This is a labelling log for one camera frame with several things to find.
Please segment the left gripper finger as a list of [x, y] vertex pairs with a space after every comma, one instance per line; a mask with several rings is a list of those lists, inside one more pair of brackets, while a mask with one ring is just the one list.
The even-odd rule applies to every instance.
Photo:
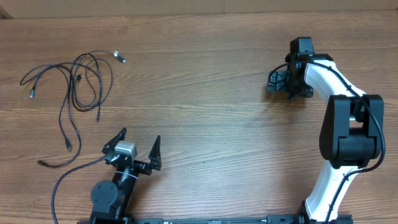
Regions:
[[148, 155], [148, 158], [150, 160], [149, 166], [151, 169], [161, 170], [162, 160], [160, 155], [160, 142], [161, 136], [158, 135]]
[[120, 132], [115, 135], [115, 137], [113, 137], [103, 146], [102, 153], [107, 154], [109, 151], [113, 151], [119, 141], [125, 140], [126, 133], [127, 129], [122, 128], [122, 130], [120, 130]]

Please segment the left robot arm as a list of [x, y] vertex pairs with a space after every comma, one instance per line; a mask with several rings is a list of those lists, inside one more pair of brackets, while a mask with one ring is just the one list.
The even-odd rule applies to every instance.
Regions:
[[90, 223], [136, 223], [127, 209], [138, 177], [161, 170], [160, 136], [150, 150], [149, 162], [144, 162], [136, 159], [136, 144], [125, 140], [126, 133], [127, 129], [122, 128], [103, 147], [105, 163], [116, 170], [111, 180], [100, 181], [91, 190], [93, 208]]

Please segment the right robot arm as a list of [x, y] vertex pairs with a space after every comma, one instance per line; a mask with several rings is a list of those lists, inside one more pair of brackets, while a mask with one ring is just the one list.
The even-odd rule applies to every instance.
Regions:
[[323, 167], [295, 215], [268, 215], [266, 223], [352, 223], [338, 208], [353, 179], [379, 167], [385, 157], [384, 100], [355, 87], [328, 54], [317, 54], [311, 37], [289, 44], [285, 62], [270, 71], [267, 91], [293, 99], [317, 92], [326, 103], [319, 136]]

